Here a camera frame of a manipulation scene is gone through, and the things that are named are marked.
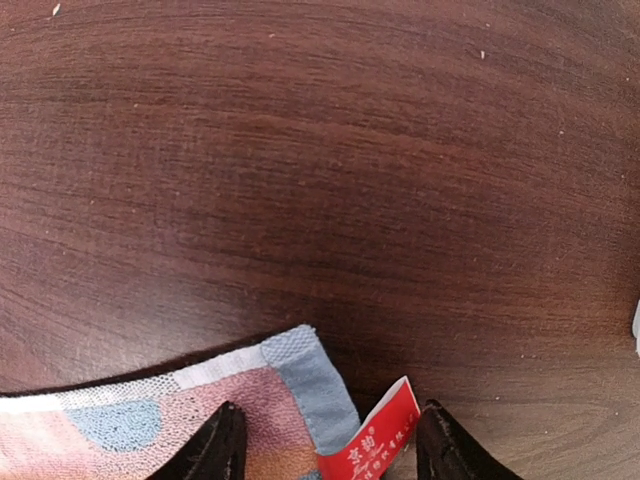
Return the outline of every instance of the towel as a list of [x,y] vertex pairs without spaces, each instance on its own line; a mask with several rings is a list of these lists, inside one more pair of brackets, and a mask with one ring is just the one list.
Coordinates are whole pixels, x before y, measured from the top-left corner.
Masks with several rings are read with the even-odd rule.
[[320,479],[360,421],[314,330],[159,376],[0,397],[0,479],[143,480],[225,401],[246,414],[247,480]]

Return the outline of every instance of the pink towel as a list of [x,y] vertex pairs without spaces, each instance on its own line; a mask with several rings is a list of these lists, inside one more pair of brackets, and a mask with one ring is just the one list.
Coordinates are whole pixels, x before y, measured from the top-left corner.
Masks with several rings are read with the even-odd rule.
[[247,416],[248,480],[319,479],[316,452],[335,453],[360,426],[303,325],[156,377],[0,397],[0,479],[144,480],[227,400]]

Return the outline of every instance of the wood grain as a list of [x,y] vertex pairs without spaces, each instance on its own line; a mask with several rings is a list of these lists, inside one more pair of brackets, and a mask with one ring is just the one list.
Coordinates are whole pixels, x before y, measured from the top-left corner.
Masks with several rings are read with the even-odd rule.
[[0,389],[308,322],[363,413],[637,478],[635,0],[53,7],[0,6]]

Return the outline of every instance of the white object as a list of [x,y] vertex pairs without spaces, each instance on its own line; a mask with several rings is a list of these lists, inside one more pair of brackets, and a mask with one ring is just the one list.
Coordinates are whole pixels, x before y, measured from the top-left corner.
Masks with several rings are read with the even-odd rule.
[[633,317],[633,325],[631,326],[633,336],[636,337],[636,352],[640,355],[640,338],[638,338],[638,332],[640,331],[640,302],[636,308],[636,315]]

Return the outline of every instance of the clothing tag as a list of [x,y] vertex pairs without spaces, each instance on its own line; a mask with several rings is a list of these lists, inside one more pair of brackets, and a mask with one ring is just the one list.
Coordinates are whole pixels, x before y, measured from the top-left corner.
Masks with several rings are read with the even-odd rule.
[[407,377],[384,394],[349,444],[340,452],[318,455],[324,480],[378,480],[413,433],[420,408]]

